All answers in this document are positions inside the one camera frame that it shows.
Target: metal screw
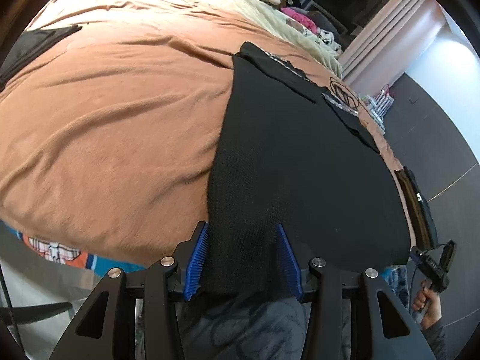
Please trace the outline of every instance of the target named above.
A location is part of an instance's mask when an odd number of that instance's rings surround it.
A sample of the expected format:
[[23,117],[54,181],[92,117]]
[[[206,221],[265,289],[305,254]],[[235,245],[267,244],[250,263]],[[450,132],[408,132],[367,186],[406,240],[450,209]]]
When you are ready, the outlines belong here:
[[378,276],[378,272],[373,268],[365,269],[365,274],[372,279],[375,279]]
[[320,257],[315,257],[313,260],[311,260],[311,263],[319,268],[322,268],[326,264],[325,260],[321,259]]
[[160,264],[163,266],[172,266],[175,262],[175,259],[173,257],[164,257],[160,260]]
[[109,276],[111,278],[118,278],[120,274],[122,273],[120,268],[112,268],[109,270]]

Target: person's arm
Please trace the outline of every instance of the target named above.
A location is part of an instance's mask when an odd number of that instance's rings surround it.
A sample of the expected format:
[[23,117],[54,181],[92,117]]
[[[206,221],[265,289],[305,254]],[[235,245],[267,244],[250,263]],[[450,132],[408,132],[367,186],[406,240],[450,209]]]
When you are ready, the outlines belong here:
[[421,285],[423,289],[417,293],[412,304],[412,309],[419,311],[423,309],[427,299],[430,300],[430,306],[420,324],[423,328],[422,333],[427,340],[428,345],[430,345],[435,358],[437,360],[448,360],[445,345],[445,332],[443,331],[440,296],[435,291],[426,289],[425,284],[425,282],[422,282]]

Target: garment sleeve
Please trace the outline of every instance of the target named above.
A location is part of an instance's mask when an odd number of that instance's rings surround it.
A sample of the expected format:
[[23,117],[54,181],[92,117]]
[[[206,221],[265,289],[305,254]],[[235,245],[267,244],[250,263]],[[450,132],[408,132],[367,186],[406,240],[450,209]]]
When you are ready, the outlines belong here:
[[438,320],[428,329],[422,330],[422,333],[435,358],[437,360],[448,360],[442,319]]

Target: orange blanket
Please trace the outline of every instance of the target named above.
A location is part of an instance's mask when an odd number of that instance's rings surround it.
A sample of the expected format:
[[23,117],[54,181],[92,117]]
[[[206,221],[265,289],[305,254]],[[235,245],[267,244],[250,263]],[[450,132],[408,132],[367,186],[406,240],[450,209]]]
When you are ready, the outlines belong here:
[[[318,85],[332,73],[201,2],[99,15],[0,93],[0,219],[30,237],[149,265],[208,220],[208,174],[242,43],[289,60]],[[359,114],[388,167],[399,169],[370,116]]]

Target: person's hand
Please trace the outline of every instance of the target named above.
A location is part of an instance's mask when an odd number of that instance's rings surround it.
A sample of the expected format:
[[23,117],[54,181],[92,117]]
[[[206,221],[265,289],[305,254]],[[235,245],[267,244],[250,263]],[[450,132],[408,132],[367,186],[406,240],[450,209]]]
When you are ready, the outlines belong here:
[[417,292],[417,296],[413,300],[412,309],[415,311],[423,309],[427,299],[430,299],[430,306],[428,307],[428,310],[420,323],[424,329],[428,329],[442,317],[440,296],[435,291],[425,288],[427,285],[425,280],[422,281],[421,285],[422,289]]

